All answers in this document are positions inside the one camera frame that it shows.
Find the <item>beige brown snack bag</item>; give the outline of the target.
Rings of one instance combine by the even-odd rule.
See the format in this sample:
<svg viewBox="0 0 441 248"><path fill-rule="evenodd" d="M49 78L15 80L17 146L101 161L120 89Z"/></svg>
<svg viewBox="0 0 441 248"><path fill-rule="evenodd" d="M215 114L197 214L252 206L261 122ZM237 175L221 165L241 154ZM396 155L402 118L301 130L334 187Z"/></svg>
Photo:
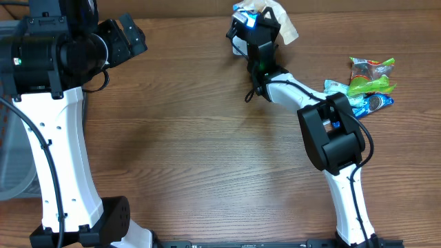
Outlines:
<svg viewBox="0 0 441 248"><path fill-rule="evenodd" d="M255 10L263 13L266 8L273 10L277 22L280 24L280 35L283 38L284 44L288 45L296 40L299 35L291 22L286 10L274 0L244 0L233 5L233 10Z"/></svg>

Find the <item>teal wet wipes pack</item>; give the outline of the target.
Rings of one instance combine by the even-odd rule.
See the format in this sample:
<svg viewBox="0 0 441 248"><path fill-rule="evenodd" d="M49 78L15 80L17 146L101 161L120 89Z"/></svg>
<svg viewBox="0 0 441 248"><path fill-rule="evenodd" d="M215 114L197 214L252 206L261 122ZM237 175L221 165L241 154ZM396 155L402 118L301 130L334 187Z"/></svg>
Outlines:
<svg viewBox="0 0 441 248"><path fill-rule="evenodd" d="M348 95L349 86L343 83L339 83L337 81L332 81L330 79L325 80L324 82L324 93L327 95L332 95L336 93L344 94L348 100L349 104L356 108L362 107L364 103L364 94L357 94L355 96Z"/></svg>

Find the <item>green clear snack bag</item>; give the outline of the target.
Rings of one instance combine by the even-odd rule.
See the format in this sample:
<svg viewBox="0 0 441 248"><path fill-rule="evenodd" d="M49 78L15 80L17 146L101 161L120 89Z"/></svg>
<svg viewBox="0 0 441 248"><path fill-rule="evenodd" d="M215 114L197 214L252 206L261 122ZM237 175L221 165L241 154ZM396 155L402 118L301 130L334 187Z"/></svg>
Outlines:
<svg viewBox="0 0 441 248"><path fill-rule="evenodd" d="M396 84L390 82L390 74L395 66L395 59L390 58L384 62L351 57L351 77L348 96L359 94L390 94Z"/></svg>

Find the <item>blue Oreo cookie pack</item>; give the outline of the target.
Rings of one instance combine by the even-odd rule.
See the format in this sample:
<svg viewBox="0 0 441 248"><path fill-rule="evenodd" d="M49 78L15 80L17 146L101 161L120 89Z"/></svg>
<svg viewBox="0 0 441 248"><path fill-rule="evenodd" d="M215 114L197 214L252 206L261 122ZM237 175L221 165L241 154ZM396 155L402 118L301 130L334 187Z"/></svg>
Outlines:
<svg viewBox="0 0 441 248"><path fill-rule="evenodd" d="M394 99L386 94L372 94L363 98L359 106L353 108L352 111L354 116L359 119L393 104Z"/></svg>

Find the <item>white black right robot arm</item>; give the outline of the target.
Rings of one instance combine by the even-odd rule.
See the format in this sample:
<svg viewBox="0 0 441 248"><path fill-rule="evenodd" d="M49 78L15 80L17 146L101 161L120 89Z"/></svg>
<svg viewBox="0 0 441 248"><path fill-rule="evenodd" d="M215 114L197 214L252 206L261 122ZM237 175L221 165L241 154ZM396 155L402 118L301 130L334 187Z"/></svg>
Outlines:
<svg viewBox="0 0 441 248"><path fill-rule="evenodd" d="M327 180L334 203L336 247L380 247L381 242L369 221L362 192L362 157L373 139L354 116L342 93L326 95L297 81L277 64L276 38L281 24L270 7L263 10L236 8L226 36L236 54L247 60L253 95L295 112L306 153L313 166Z"/></svg>

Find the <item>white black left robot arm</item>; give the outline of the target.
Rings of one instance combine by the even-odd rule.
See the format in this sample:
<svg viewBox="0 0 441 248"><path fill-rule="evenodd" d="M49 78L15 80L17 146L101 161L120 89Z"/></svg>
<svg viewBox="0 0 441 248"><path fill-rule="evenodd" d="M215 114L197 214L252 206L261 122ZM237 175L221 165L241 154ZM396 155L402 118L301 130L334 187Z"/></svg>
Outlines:
<svg viewBox="0 0 441 248"><path fill-rule="evenodd" d="M155 248L124 196L102 198L83 133L85 84L147 50L130 15L99 19L95 1L29 1L29 15L1 37L1 103L28 133L43 213L33 247Z"/></svg>

